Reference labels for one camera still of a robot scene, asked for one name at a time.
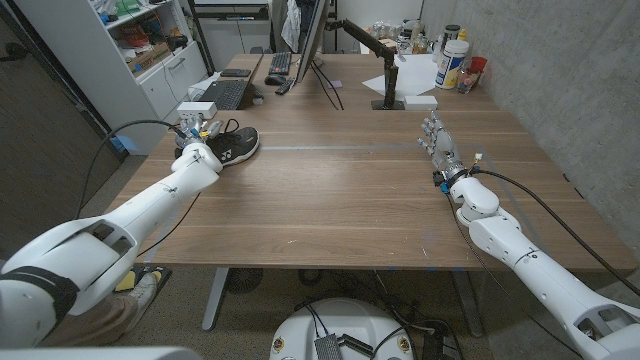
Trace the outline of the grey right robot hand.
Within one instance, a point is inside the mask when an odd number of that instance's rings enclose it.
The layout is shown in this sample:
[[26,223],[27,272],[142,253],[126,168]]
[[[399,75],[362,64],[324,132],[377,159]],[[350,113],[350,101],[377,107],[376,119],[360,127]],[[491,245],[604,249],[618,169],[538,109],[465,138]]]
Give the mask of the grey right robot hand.
[[419,138],[418,144],[431,156],[436,168],[433,172],[434,185],[448,194],[458,180],[468,176],[469,170],[463,165],[456,144],[434,110],[423,120],[421,128],[426,138]]

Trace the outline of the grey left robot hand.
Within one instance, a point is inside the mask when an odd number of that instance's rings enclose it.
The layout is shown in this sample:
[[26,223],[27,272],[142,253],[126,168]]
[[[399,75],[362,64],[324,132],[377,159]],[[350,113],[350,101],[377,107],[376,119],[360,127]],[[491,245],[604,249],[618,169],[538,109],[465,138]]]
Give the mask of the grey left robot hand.
[[177,135],[175,142],[178,148],[184,148],[191,143],[204,143],[213,139],[222,127],[220,120],[207,120],[202,115],[189,115],[180,120],[180,130],[183,137]]

